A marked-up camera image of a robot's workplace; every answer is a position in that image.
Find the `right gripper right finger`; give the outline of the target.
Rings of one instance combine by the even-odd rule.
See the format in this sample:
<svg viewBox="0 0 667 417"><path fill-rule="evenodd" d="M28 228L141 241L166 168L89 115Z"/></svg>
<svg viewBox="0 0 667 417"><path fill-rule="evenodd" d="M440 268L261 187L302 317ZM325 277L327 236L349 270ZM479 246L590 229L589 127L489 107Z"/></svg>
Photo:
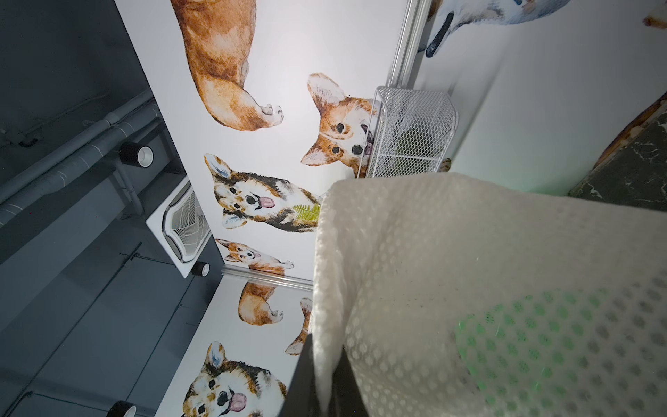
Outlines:
<svg viewBox="0 0 667 417"><path fill-rule="evenodd" d="M339 364L333 373L332 397L328 406L328 416L369 416L345 349L342 350Z"/></svg>

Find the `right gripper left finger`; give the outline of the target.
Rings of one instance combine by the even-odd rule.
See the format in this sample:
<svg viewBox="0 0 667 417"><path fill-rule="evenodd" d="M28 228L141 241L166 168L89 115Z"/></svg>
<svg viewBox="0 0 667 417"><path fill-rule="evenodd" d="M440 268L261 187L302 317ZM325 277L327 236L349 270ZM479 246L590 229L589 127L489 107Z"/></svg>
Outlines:
<svg viewBox="0 0 667 417"><path fill-rule="evenodd" d="M320 405L317 400L314 375L313 337L308 335L279 417L316 417L319 415Z"/></svg>

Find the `cream mesh laundry bag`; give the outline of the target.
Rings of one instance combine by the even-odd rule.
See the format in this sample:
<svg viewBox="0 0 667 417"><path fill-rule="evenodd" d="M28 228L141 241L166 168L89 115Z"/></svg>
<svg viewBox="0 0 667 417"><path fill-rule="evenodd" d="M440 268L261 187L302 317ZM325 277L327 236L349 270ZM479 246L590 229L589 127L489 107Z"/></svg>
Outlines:
<svg viewBox="0 0 667 417"><path fill-rule="evenodd" d="M663 416L666 215L459 174L337 182L316 236L315 386L372 416Z"/></svg>

